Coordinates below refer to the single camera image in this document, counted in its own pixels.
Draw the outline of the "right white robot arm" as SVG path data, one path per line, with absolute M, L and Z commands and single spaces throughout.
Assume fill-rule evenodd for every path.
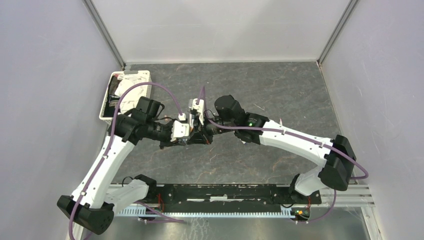
M 347 137 L 319 137 L 287 128 L 266 116 L 246 112 L 232 95 L 219 97 L 214 107 L 217 115 L 209 117 L 205 101 L 193 99 L 189 116 L 181 116 L 164 128 L 160 147 L 208 145 L 214 135 L 233 132 L 244 143 L 282 149 L 316 165 L 293 178 L 288 196 L 295 204 L 302 204 L 312 193 L 326 187 L 348 189 L 356 156 Z

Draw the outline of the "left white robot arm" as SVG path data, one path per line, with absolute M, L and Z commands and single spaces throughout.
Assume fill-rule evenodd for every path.
M 59 209 L 93 234 L 101 235 L 111 225 L 115 215 L 129 205 L 142 200 L 153 203 L 157 198 L 157 182 L 143 174 L 132 178 L 122 188 L 108 193 L 109 185 L 125 158 L 143 139 L 159 142 L 160 148 L 193 144 L 208 145 L 214 135 L 224 133 L 219 117 L 206 118 L 205 102 L 194 99 L 188 115 L 180 115 L 169 123 L 160 123 L 164 105 L 140 97 L 136 107 L 117 114 L 99 153 L 81 184 L 70 195 L 57 201 Z

